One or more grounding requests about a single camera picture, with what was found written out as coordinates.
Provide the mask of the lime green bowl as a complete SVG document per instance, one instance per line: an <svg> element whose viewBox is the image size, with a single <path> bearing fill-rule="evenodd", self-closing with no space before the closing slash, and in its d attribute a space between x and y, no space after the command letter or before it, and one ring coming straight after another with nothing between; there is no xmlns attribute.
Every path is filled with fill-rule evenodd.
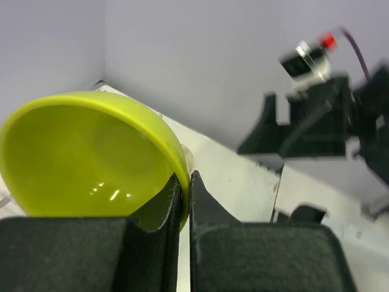
<svg viewBox="0 0 389 292"><path fill-rule="evenodd" d="M120 94L43 97L1 126L1 177L30 216L127 216L172 175L181 187L184 225L190 178L181 143L160 115Z"/></svg>

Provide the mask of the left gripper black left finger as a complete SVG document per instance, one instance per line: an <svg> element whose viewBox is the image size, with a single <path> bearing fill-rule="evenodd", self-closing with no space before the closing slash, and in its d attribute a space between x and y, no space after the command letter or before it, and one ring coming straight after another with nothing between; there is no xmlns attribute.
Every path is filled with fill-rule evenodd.
<svg viewBox="0 0 389 292"><path fill-rule="evenodd" d="M2 291L175 291L175 176L127 217L1 220Z"/></svg>

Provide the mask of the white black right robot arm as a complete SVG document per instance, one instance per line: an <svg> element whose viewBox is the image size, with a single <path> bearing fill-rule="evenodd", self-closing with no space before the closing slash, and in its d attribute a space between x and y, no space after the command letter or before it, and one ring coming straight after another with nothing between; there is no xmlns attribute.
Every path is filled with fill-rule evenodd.
<svg viewBox="0 0 389 292"><path fill-rule="evenodd" d="M238 146L240 155L276 155L346 192L388 185L388 64L353 88L336 74L289 94L289 121L278 123L277 96L267 94L260 118Z"/></svg>

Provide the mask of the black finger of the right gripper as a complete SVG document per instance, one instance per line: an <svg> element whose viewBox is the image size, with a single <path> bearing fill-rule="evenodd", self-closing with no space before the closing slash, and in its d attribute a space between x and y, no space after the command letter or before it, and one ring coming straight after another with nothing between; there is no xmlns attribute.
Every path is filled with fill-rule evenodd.
<svg viewBox="0 0 389 292"><path fill-rule="evenodd" d="M260 118L238 146L239 155L279 154L283 141L291 132L291 125L277 123L277 95L270 93L264 97Z"/></svg>

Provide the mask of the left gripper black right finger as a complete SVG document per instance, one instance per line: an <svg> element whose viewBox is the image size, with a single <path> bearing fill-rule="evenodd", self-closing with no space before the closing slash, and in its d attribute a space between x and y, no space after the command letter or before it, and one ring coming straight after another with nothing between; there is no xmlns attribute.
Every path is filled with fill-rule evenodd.
<svg viewBox="0 0 389 292"><path fill-rule="evenodd" d="M243 223L208 192L199 172L190 184L192 291L356 291L330 228L295 217Z"/></svg>

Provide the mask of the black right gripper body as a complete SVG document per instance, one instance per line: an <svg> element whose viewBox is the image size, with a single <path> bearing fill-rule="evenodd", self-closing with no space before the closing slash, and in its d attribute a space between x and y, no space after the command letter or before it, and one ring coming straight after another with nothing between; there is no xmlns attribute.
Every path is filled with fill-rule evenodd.
<svg viewBox="0 0 389 292"><path fill-rule="evenodd" d="M349 78L337 75L287 96L290 124L279 155L321 158L346 155L353 100Z"/></svg>

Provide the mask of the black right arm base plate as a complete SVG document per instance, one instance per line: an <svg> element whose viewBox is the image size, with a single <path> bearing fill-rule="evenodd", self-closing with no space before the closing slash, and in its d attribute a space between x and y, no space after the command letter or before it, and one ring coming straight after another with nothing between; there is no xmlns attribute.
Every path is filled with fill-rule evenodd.
<svg viewBox="0 0 389 292"><path fill-rule="evenodd" d="M313 206L297 206L290 215L274 209L272 214L273 223L318 223L326 217L327 212Z"/></svg>

